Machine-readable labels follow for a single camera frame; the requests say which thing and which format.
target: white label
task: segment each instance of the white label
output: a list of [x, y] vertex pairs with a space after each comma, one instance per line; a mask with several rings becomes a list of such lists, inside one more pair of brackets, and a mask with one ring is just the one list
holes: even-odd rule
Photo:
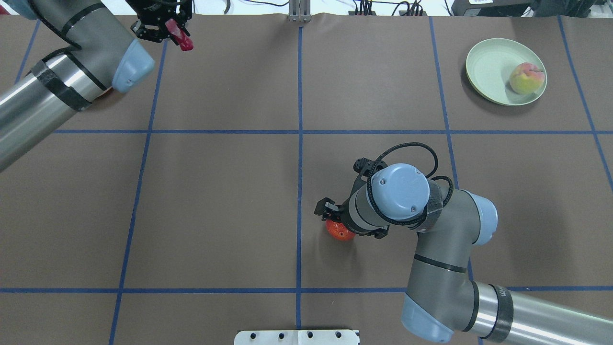
[[468, 9], [464, 12], [464, 17], [474, 17], [481, 12], [481, 9]]

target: gray metal bracket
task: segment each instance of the gray metal bracket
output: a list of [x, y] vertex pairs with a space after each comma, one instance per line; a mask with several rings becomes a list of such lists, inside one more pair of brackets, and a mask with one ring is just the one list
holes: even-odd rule
[[289, 21], [311, 21], [311, 0], [289, 0]]

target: black band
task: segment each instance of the black band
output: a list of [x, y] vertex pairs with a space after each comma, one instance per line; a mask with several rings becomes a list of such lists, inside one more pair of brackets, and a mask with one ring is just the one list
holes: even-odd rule
[[473, 328], [474, 322], [477, 321], [477, 313], [479, 312], [479, 288], [477, 287], [477, 283], [473, 281], [470, 281], [470, 283], [473, 285], [473, 295], [474, 295], [473, 315], [471, 315], [470, 317], [468, 326], [466, 326], [466, 328], [464, 328], [462, 332], [468, 332]]
[[32, 74], [38, 79], [47, 90], [51, 91], [67, 106], [73, 108], [76, 111], [81, 111], [91, 103], [83, 98], [75, 89], [66, 86], [66, 84], [53, 72], [43, 61], [39, 61], [32, 68]]
[[70, 31], [70, 29], [72, 29], [72, 27], [76, 23], [78, 23], [79, 20], [85, 18], [91, 12], [94, 12], [95, 10], [101, 9], [103, 7], [106, 7], [106, 6], [101, 2], [85, 7], [84, 9], [79, 11], [77, 14], [73, 15], [72, 18], [70, 18], [66, 22], [66, 24], [64, 24], [64, 27], [62, 28], [62, 31], [60, 33], [62, 34], [62, 36], [66, 36], [66, 34], [68, 34], [68, 31]]
[[423, 257], [423, 256], [421, 256], [419, 254], [415, 254], [415, 260], [419, 260], [421, 262], [425, 262], [425, 263], [428, 263], [428, 264], [436, 266], [436, 267], [448, 269], [449, 271], [459, 272], [459, 273], [466, 273], [466, 267], [459, 267], [459, 266], [450, 265], [448, 263], [444, 263], [444, 262], [432, 260], [431, 258]]
[[81, 61], [79, 61], [71, 52], [66, 52], [65, 53], [66, 56], [68, 56], [68, 59], [70, 59], [75, 65], [77, 65], [77, 67], [83, 71], [83, 73], [85, 73], [86, 76], [89, 77], [89, 79], [91, 79], [91, 81], [96, 84], [100, 90], [102, 91], [106, 91], [108, 89], [108, 87], [106, 85], [104, 85], [100, 79], [96, 78], [96, 76], [94, 76], [89, 69], [87, 69], [87, 67], [85, 67]]
[[494, 328], [490, 334], [482, 336], [481, 339], [487, 339], [493, 343], [502, 343], [509, 336], [511, 325], [513, 324], [513, 298], [511, 297], [511, 292], [506, 288], [497, 285], [490, 286], [496, 291], [498, 312]]

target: brown table surface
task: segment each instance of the brown table surface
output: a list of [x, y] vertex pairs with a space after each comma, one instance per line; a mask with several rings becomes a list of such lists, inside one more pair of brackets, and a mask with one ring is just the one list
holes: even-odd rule
[[[2, 90], [66, 46], [16, 16], [0, 29]], [[189, 30], [193, 51], [144, 42], [155, 73], [0, 174], [0, 343], [342, 327], [428, 344], [400, 323], [416, 235], [338, 242], [313, 215], [348, 196], [355, 159], [407, 141], [497, 205], [476, 280], [613, 317], [613, 20], [197, 16]], [[466, 55], [491, 37], [541, 57], [539, 100], [472, 89]], [[416, 149], [386, 161], [431, 164]]]

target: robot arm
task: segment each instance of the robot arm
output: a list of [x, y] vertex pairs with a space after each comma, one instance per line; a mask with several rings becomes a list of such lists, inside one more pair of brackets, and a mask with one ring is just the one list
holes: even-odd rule
[[504, 287], [470, 281], [472, 246], [483, 245], [496, 230], [491, 201], [438, 185], [414, 166], [387, 166], [382, 158], [362, 158], [350, 197], [336, 206], [321, 200], [315, 214], [340, 222], [358, 235], [382, 238], [391, 223], [417, 230], [419, 239], [403, 307], [402, 323], [424, 339], [446, 343], [454, 330], [508, 344], [610, 344], [613, 321], [553, 304]]
[[[47, 55], [0, 95], [0, 172], [110, 87], [127, 92], [155, 65], [98, 0], [7, 3], [28, 19], [40, 19], [70, 46]], [[191, 0], [128, 3], [139, 16], [132, 26], [137, 37], [155, 42], [169, 38], [182, 50], [193, 47], [185, 29], [192, 15]]]

